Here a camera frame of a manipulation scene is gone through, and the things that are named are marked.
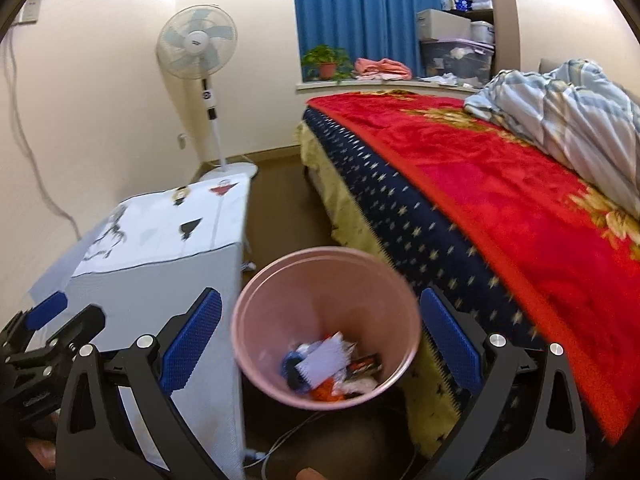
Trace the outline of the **person's right hand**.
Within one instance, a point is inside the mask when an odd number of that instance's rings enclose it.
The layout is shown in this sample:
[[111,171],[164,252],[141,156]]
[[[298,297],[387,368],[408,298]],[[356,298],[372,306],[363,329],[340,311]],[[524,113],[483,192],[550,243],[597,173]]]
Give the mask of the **person's right hand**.
[[328,480],[323,474],[320,474],[319,471],[314,470],[314,468],[304,468],[299,471],[295,477],[296,480]]

